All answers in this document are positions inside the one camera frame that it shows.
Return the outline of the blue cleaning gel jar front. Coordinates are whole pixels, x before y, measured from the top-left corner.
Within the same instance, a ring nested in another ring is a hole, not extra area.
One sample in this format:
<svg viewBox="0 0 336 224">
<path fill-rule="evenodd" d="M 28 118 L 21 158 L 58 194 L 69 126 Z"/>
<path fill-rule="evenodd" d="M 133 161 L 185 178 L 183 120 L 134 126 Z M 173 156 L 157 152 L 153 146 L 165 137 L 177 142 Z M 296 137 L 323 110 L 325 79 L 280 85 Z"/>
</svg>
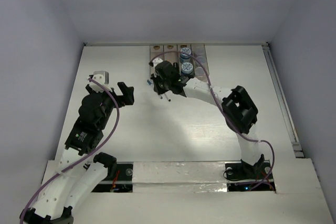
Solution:
<svg viewBox="0 0 336 224">
<path fill-rule="evenodd" d="M 193 75 L 194 66 L 191 62 L 184 62 L 181 65 L 181 74 L 183 75 Z"/>
</svg>

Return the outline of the blue cleaning gel jar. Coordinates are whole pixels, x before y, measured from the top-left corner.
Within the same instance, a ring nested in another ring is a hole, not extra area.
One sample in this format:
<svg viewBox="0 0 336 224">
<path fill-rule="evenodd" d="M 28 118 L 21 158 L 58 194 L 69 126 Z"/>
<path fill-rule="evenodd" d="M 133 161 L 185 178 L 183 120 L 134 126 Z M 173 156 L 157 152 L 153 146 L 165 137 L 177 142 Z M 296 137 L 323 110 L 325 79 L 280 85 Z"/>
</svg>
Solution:
<svg viewBox="0 0 336 224">
<path fill-rule="evenodd" d="M 192 51 L 189 47 L 183 47 L 179 53 L 179 59 L 181 63 L 190 62 Z"/>
<path fill-rule="evenodd" d="M 194 66 L 191 62 L 184 62 L 181 65 L 181 74 L 183 75 L 193 75 Z"/>
</svg>

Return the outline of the black capped white marker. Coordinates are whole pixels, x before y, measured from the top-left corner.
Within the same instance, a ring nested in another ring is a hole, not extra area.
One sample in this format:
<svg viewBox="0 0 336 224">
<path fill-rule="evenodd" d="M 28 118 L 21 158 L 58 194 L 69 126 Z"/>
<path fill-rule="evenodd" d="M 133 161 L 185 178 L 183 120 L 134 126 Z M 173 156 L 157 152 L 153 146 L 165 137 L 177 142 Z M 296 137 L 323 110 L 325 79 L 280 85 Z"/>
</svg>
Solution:
<svg viewBox="0 0 336 224">
<path fill-rule="evenodd" d="M 164 93 L 165 98 L 168 100 L 168 102 L 171 102 L 171 99 L 168 97 L 166 93 Z"/>
</svg>

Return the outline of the blue cleaning gel jar back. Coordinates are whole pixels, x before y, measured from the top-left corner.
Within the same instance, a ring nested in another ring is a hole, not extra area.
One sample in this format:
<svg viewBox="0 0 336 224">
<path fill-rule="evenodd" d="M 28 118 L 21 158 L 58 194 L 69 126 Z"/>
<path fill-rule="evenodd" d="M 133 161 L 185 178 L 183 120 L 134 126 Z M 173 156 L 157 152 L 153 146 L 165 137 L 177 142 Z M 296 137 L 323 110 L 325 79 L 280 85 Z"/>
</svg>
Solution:
<svg viewBox="0 0 336 224">
<path fill-rule="evenodd" d="M 183 47 L 179 53 L 179 59 L 181 63 L 190 62 L 192 51 L 189 47 Z"/>
</svg>

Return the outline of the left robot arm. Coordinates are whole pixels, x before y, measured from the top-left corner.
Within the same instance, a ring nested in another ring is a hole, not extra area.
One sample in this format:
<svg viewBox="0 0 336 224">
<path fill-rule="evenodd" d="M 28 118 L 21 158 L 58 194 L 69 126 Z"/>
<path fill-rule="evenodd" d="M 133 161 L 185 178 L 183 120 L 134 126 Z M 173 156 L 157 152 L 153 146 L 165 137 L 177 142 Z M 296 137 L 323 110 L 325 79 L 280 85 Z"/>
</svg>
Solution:
<svg viewBox="0 0 336 224">
<path fill-rule="evenodd" d="M 119 82 L 117 95 L 104 82 L 89 81 L 58 167 L 20 214 L 21 223 L 73 223 L 73 213 L 92 190 L 104 179 L 118 178 L 117 159 L 99 149 L 108 141 L 103 130 L 112 111 L 134 104 L 134 88 Z"/>
</svg>

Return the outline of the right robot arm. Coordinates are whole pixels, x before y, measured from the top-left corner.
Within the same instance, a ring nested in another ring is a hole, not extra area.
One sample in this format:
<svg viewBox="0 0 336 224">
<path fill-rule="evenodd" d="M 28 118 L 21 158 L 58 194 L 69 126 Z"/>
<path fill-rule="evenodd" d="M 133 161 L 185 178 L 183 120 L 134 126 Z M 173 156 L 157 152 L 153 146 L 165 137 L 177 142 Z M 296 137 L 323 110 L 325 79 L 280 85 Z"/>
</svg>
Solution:
<svg viewBox="0 0 336 224">
<path fill-rule="evenodd" d="M 226 124 L 238 137 L 241 150 L 241 171 L 253 178 L 261 171 L 264 156 L 258 141 L 249 138 L 250 129 L 257 122 L 258 109 L 242 86 L 234 89 L 213 86 L 198 78 L 184 76 L 169 62 L 160 58 L 149 63 L 153 68 L 150 79 L 158 95 L 171 91 L 186 98 L 194 98 L 215 105 L 223 114 Z"/>
</svg>

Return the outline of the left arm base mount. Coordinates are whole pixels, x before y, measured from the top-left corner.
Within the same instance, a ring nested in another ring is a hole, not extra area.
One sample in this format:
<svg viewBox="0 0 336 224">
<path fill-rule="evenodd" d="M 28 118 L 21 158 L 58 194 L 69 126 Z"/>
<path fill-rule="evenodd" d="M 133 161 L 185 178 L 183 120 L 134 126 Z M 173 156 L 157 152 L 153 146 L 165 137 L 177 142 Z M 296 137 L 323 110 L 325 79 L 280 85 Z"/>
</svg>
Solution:
<svg viewBox="0 0 336 224">
<path fill-rule="evenodd" d="M 133 163 L 117 163 L 113 177 L 102 180 L 93 193 L 131 193 L 133 192 Z"/>
</svg>

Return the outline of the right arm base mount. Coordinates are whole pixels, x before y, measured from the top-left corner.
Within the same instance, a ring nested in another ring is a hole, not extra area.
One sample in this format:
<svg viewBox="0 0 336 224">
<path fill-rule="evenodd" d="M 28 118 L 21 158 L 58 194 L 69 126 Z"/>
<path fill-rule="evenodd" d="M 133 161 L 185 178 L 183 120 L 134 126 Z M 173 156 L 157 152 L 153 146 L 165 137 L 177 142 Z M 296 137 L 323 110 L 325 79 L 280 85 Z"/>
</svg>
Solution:
<svg viewBox="0 0 336 224">
<path fill-rule="evenodd" d="M 270 162 L 266 161 L 254 172 L 246 172 L 243 165 L 239 163 L 226 163 L 223 177 L 227 180 L 227 190 L 229 192 L 248 191 L 276 191 L 274 178 L 270 174 L 258 187 L 255 186 L 262 181 L 270 170 Z"/>
</svg>

